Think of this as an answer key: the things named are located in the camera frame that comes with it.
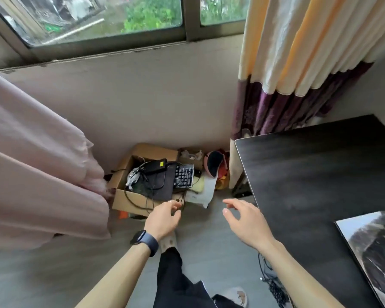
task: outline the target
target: striped curtain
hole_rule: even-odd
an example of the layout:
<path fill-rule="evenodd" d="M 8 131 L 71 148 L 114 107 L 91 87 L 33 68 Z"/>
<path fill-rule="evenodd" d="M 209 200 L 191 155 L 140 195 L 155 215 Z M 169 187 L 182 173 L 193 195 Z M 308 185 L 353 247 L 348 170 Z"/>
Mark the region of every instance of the striped curtain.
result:
<path fill-rule="evenodd" d="M 325 115 L 385 54 L 385 0 L 250 0 L 230 143 Z"/>

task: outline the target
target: purple curtain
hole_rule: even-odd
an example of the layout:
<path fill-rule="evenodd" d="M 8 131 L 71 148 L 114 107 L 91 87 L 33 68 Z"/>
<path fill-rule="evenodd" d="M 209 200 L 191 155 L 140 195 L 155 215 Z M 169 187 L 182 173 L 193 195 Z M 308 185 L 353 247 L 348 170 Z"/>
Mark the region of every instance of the purple curtain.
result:
<path fill-rule="evenodd" d="M 325 116 L 372 65 L 361 61 L 352 70 L 330 74 L 320 88 L 310 89 L 303 97 L 277 91 L 266 94 L 260 82 L 250 83 L 251 76 L 239 81 L 231 139 L 289 130 L 314 116 Z"/>

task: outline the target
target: foot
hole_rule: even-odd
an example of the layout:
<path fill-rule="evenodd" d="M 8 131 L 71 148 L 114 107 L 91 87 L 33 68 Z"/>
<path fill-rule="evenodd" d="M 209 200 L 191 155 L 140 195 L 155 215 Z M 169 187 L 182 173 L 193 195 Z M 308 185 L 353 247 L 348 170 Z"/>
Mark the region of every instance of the foot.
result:
<path fill-rule="evenodd" d="M 169 235 L 167 235 L 166 237 L 162 238 L 160 241 L 161 253 L 164 253 L 168 248 L 172 248 L 172 247 L 178 249 L 177 240 L 175 238 L 174 231 Z"/>
<path fill-rule="evenodd" d="M 221 293 L 220 295 L 232 300 L 237 305 L 246 308 L 248 306 L 247 294 L 241 287 L 232 287 L 229 290 Z"/>

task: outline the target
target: black keyboard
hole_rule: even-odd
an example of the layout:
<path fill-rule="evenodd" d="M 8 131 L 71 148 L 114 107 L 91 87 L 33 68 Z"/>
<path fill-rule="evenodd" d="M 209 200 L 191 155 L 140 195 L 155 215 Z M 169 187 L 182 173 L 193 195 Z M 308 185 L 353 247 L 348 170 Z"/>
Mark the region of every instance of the black keyboard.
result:
<path fill-rule="evenodd" d="M 193 185 L 194 164 L 177 164 L 174 188 L 191 188 Z"/>

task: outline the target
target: window glass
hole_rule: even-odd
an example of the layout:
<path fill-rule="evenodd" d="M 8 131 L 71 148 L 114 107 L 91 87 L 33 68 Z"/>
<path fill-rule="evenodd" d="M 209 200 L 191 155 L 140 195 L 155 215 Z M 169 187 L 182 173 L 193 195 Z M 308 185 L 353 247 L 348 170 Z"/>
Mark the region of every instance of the window glass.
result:
<path fill-rule="evenodd" d="M 200 0 L 201 24 L 245 20 L 249 0 Z"/>
<path fill-rule="evenodd" d="M 0 13 L 32 46 L 182 24 L 181 0 L 0 0 Z"/>

